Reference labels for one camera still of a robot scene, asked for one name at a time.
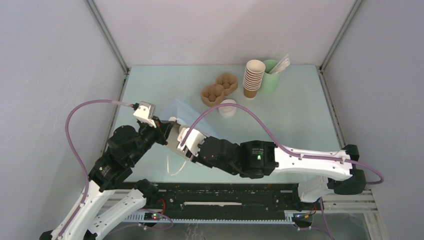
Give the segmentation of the white paper bag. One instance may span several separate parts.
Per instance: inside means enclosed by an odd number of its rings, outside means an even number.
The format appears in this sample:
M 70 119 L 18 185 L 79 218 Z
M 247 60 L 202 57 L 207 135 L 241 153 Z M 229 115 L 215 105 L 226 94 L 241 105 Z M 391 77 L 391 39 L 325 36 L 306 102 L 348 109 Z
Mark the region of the white paper bag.
M 168 139 L 168 146 L 172 151 L 181 155 L 183 163 L 181 167 L 176 171 L 170 172 L 170 156 L 166 157 L 166 171 L 170 176 L 178 175 L 185 167 L 186 163 L 192 160 L 194 157 L 189 154 L 187 149 L 180 147 L 180 141 L 185 137 L 189 127 L 195 122 L 195 120 L 201 114 L 196 111 L 190 104 L 181 98 L 175 98 L 172 100 L 160 113 L 159 119 L 162 121 L 170 121 L 174 123 L 171 133 Z

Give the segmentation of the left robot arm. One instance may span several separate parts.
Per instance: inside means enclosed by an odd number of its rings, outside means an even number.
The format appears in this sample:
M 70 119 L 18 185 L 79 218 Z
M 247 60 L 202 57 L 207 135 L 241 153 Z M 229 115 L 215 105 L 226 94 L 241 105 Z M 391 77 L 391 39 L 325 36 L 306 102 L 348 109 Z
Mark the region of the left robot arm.
M 139 122 L 118 127 L 108 140 L 108 148 L 88 174 L 87 196 L 81 195 L 69 213 L 54 230 L 46 231 L 41 240 L 102 240 L 134 211 L 153 208 L 158 202 L 158 188 L 147 179 L 139 180 L 126 196 L 102 214 L 107 200 L 132 174 L 132 168 L 154 145 L 167 145 L 175 124 L 155 119 L 156 127 Z

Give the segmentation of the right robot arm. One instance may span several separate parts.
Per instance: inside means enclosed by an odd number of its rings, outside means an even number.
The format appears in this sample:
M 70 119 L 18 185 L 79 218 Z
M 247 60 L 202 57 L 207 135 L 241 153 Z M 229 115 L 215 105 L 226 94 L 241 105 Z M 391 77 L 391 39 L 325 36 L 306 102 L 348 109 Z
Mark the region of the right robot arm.
M 354 144 L 348 144 L 338 152 L 295 148 L 286 152 L 271 141 L 237 144 L 209 136 L 189 143 L 187 149 L 193 162 L 241 178 L 261 179 L 286 173 L 313 175 L 313 178 L 299 182 L 290 196 L 291 204 L 297 209 L 304 209 L 331 193 L 357 195 L 366 186 L 364 171 L 354 165 L 360 156 Z

